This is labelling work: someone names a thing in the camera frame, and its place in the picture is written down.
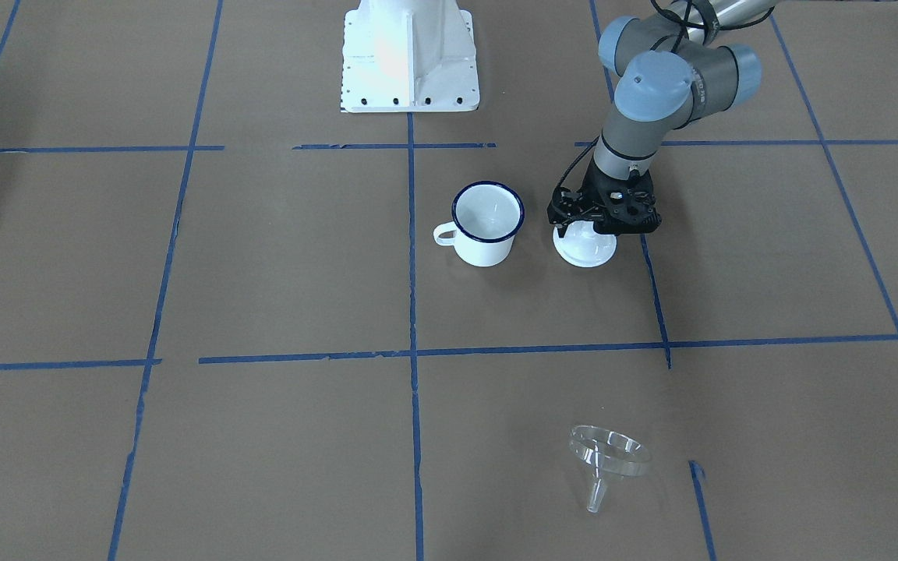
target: white saucer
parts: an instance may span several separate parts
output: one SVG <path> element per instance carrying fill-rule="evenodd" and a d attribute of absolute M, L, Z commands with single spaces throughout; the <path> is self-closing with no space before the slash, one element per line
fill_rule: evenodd
<path fill-rule="evenodd" d="M 563 238 L 560 238 L 558 228 L 553 228 L 553 246 L 573 266 L 605 265 L 616 255 L 616 244 L 614 235 L 596 234 L 594 224 L 589 221 L 570 224 Z"/>

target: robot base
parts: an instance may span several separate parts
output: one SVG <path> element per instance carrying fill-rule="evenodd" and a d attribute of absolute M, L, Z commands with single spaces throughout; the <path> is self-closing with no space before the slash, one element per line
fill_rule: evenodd
<path fill-rule="evenodd" d="M 567 227 L 567 234 L 560 237 L 559 228 L 553 228 L 553 246 L 560 256 L 573 266 L 602 266 L 616 255 L 617 238 L 611 234 L 598 234 L 589 221 L 575 221 Z"/>
<path fill-rule="evenodd" d="M 341 109 L 473 111 L 480 104 L 473 16 L 455 0 L 362 0 L 345 15 Z"/>

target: brown paper floor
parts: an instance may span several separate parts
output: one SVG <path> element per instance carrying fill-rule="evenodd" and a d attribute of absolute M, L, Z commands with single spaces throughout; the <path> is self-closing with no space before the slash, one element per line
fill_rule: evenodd
<path fill-rule="evenodd" d="M 356 4 L 0 0 L 0 560 L 898 560 L 898 2 L 720 39 L 762 88 L 598 270 L 544 210 L 649 4 L 461 0 L 481 107 L 415 116 L 339 113 Z M 598 515 L 576 423 L 655 458 Z"/>

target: cable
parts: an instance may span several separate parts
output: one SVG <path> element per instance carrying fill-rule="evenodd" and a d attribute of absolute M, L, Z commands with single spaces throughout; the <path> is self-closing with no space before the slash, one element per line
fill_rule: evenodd
<path fill-rule="evenodd" d="M 659 13 L 660 15 L 662 15 L 663 18 L 666 20 L 673 21 L 673 22 L 677 23 L 677 25 L 683 25 L 684 27 L 687 27 L 687 28 L 702 29 L 702 31 L 705 31 L 705 25 L 699 25 L 696 23 L 689 22 L 687 17 L 682 19 L 681 16 L 679 16 L 678 14 L 671 12 L 670 10 L 665 10 L 662 7 L 660 7 L 658 5 L 658 3 L 656 3 L 656 0 L 649 0 L 649 4 L 651 6 L 653 6 L 653 10 L 655 10 L 656 13 Z M 737 25 L 724 25 L 723 27 L 720 27 L 719 31 L 737 31 L 737 29 L 744 29 L 744 28 L 758 25 L 758 23 L 761 23 L 762 21 L 769 18 L 769 16 L 771 15 L 771 12 L 773 12 L 773 11 L 774 11 L 774 6 L 771 6 L 769 9 L 767 9 L 766 12 L 764 12 L 762 17 L 759 17 L 756 20 L 748 21 L 746 23 L 741 23 L 741 24 L 737 24 Z"/>
<path fill-rule="evenodd" d="M 684 7 L 684 18 L 681 20 L 681 29 L 677 32 L 677 41 L 674 41 L 674 46 L 670 48 L 671 53 L 677 53 L 677 47 L 681 46 L 681 39 L 684 39 L 685 33 L 688 32 L 688 26 L 684 25 L 684 22 L 688 21 L 688 18 L 691 17 L 691 7 L 694 6 L 695 0 L 688 0 L 688 6 Z"/>
<path fill-rule="evenodd" d="M 596 136 L 588 146 L 584 146 L 584 150 L 581 150 L 581 153 L 578 153 L 578 156 L 574 158 L 574 162 L 571 162 L 570 166 L 567 166 L 567 170 L 564 171 L 564 174 L 560 176 L 560 181 L 557 182 L 557 187 L 554 189 L 559 189 L 560 186 L 564 184 L 564 181 L 567 181 L 567 175 L 570 175 L 571 171 L 577 167 L 577 164 L 580 164 L 581 160 L 584 160 L 584 156 L 587 156 L 588 152 L 591 152 L 591 149 L 595 148 L 599 138 L 602 138 L 601 135 Z"/>

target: mug handle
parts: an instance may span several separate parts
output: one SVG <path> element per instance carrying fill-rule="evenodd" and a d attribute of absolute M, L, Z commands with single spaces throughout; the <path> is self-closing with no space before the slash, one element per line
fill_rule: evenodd
<path fill-rule="evenodd" d="M 451 238 L 441 238 L 442 234 L 449 234 L 450 231 L 453 233 Z M 438 245 L 453 245 L 454 242 L 456 242 L 456 223 L 447 221 L 445 224 L 439 224 L 439 226 L 435 227 L 435 230 L 432 231 L 432 237 L 435 238 L 435 242 Z"/>

